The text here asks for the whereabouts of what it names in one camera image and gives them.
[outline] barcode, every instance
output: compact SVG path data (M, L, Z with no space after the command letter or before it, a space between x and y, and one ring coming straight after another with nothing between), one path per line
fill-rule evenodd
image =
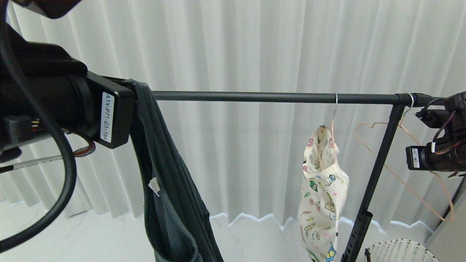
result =
M420 168L421 166L419 165L419 154L418 154L418 149L417 148L412 148L412 164L414 168Z

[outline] white label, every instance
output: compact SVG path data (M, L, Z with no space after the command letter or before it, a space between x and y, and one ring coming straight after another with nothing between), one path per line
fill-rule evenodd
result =
M109 143L112 142L113 106L115 97L102 93L102 116L100 118L100 138Z
M419 154L418 154L418 149L413 148L411 149L412 151L412 164L414 168L420 168L421 166L419 165Z
M152 178L149 181L149 187L155 192L155 194L159 197L158 192L160 191L160 186L158 185L157 178Z

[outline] garment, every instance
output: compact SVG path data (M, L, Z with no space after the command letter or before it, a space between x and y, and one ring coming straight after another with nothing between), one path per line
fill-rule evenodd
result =
M150 88L132 79L127 83L134 86L137 97L130 134L143 182L145 229L156 261L223 261L209 211Z
M349 185L337 154L338 147L325 126L312 134L304 150L298 221L303 244L313 262L332 262L336 257L338 221Z

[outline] clothing rack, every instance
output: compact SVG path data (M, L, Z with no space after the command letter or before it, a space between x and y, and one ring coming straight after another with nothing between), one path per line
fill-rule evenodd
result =
M393 105L384 137L367 183L366 191L361 201L353 229L341 262L355 262L361 250L367 230L369 229L372 213L369 204L374 195L380 173L387 159L399 121L406 106L423 107L432 99L425 94L335 94L335 93L265 93L265 92L202 92L202 91L153 91L157 100L165 101L222 101L222 102L272 102L272 103L336 103L338 104L391 104Z

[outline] white patterned garment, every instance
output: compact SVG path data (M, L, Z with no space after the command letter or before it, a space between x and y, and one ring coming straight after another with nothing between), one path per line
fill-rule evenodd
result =
M335 161L338 147L331 131L320 126L309 139L302 164L298 221L311 261L333 262L338 221L348 192L348 175Z

